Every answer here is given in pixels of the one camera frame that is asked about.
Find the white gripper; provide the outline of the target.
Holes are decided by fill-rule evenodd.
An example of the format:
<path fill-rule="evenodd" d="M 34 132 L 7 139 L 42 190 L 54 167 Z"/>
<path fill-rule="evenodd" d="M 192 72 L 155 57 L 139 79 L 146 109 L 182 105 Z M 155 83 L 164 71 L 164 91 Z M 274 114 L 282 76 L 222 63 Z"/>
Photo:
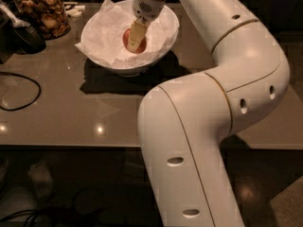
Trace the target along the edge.
<path fill-rule="evenodd" d="M 147 24 L 153 22 L 162 11 L 166 0 L 133 0 L 132 8 L 136 21 L 129 30 L 127 48 L 136 52 L 147 33 Z"/>

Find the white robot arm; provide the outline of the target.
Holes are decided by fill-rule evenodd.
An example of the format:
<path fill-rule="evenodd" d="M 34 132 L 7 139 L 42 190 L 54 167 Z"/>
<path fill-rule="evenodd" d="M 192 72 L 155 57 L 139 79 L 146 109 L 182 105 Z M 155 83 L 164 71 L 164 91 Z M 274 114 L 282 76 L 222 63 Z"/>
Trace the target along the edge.
<path fill-rule="evenodd" d="M 134 0 L 152 19 L 165 0 Z M 290 69 L 276 39 L 239 0 L 180 0 L 215 67 L 171 79 L 139 106 L 138 135 L 165 227 L 244 227 L 221 141 L 270 114 Z"/>

